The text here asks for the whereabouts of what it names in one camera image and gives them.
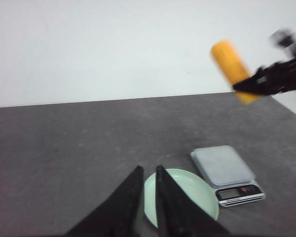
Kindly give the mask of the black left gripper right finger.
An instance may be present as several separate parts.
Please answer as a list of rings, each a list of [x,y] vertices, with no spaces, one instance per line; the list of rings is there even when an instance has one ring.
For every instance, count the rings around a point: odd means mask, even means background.
[[[198,207],[163,166],[156,168],[155,205],[160,237],[226,237],[231,233]]]

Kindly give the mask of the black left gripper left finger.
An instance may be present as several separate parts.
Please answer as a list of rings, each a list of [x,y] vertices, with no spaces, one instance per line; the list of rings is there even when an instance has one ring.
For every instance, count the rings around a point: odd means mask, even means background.
[[[139,237],[143,214],[144,169],[137,166],[102,204],[65,236]]]

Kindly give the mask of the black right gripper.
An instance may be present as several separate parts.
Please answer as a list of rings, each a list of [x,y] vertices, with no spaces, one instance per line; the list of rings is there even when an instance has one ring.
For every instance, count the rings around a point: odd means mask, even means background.
[[[279,29],[271,35],[271,38],[277,47],[291,56],[291,59],[280,65],[258,68],[253,76],[234,84],[235,91],[263,96],[296,91],[296,38],[294,33],[288,29]],[[284,80],[287,85],[281,83],[282,70],[288,74],[288,79]]]

